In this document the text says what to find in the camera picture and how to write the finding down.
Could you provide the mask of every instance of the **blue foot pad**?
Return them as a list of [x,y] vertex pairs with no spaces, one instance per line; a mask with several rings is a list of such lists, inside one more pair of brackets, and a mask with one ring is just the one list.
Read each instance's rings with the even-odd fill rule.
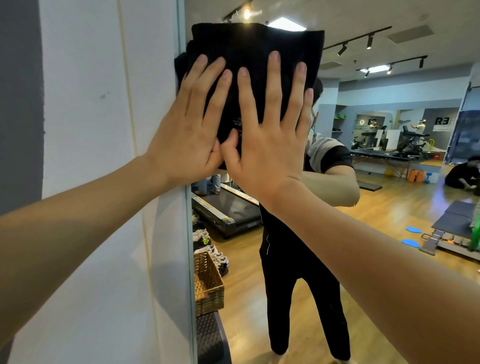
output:
[[406,244],[406,245],[413,246],[414,248],[420,248],[420,244],[418,244],[415,240],[403,239],[402,243]]
[[408,230],[409,232],[418,232],[418,233],[422,233],[423,231],[420,230],[420,229],[417,229],[417,228],[414,228],[413,226],[407,226],[405,228],[405,230]]

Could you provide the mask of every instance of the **green object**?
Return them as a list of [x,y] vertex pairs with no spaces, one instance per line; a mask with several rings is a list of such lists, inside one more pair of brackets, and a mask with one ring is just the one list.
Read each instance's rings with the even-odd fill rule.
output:
[[478,250],[479,249],[479,242],[480,242],[480,216],[475,223],[475,227],[472,231],[472,240],[470,242],[470,249],[471,250]]

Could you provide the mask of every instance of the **treadmill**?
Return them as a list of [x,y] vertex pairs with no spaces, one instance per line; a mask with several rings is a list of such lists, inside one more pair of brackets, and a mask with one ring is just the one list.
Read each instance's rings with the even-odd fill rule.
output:
[[219,194],[207,188],[207,195],[192,193],[192,207],[228,238],[262,223],[258,201],[224,183]]

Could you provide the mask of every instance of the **hand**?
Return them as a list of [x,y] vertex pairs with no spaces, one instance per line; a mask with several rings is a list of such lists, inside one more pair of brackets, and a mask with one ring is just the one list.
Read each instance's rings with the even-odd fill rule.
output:
[[280,122],[280,55],[276,51],[270,53],[262,124],[258,123],[248,70],[242,67],[238,73],[242,156],[236,149],[239,136],[235,129],[222,144],[222,153],[233,180],[267,209],[271,209],[282,186],[300,181],[313,100],[311,88],[304,92],[306,73],[307,66],[300,62],[293,76],[288,108]]
[[232,72],[224,70],[204,115],[207,93],[225,68],[225,59],[206,66],[207,57],[201,55],[182,80],[175,102],[144,155],[152,161],[158,185],[165,191],[202,180],[223,162],[216,133]]

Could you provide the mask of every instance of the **finger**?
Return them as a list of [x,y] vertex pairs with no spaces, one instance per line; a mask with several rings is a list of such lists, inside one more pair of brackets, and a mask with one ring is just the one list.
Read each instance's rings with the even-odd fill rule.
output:
[[274,50],[268,56],[267,88],[265,91],[264,125],[279,125],[282,107],[280,53]]
[[310,110],[313,103],[313,89],[308,88],[303,95],[303,107],[300,112],[299,122],[297,124],[297,138],[307,139],[310,129]]
[[225,58],[219,57],[208,66],[205,72],[193,83],[187,109],[187,116],[189,118],[199,118],[198,120],[200,122],[203,120],[208,91],[212,88],[212,85],[224,68]]
[[245,67],[240,67],[237,75],[239,86],[239,104],[241,125],[244,133],[249,133],[258,128],[257,106],[253,97],[250,74]]
[[232,71],[224,70],[222,76],[216,84],[215,92],[208,102],[207,111],[204,116],[202,127],[207,130],[207,133],[216,135],[220,119],[222,117],[223,107],[227,100],[228,90],[232,84]]
[[241,172],[240,154],[237,150],[238,142],[239,134],[237,129],[232,129],[227,140],[220,146],[227,166],[227,171],[235,180],[237,180]]
[[307,65],[299,62],[295,69],[292,82],[292,92],[288,100],[288,108],[282,120],[282,127],[295,130],[303,107],[303,93],[305,90],[305,78]]
[[223,163],[223,154],[222,151],[220,150],[220,142],[218,139],[215,140],[215,143],[213,144],[212,151],[210,152],[210,157],[208,158],[207,161],[207,169],[209,172],[209,175],[213,173],[218,167],[220,167],[220,164]]
[[188,104],[190,101],[190,93],[192,92],[192,86],[195,81],[202,75],[205,67],[207,66],[208,58],[206,55],[201,54],[198,56],[197,60],[192,66],[192,69],[188,73],[188,75],[182,80],[180,85],[180,91],[177,95],[177,99],[175,102],[178,105],[178,108],[183,115],[187,113]]

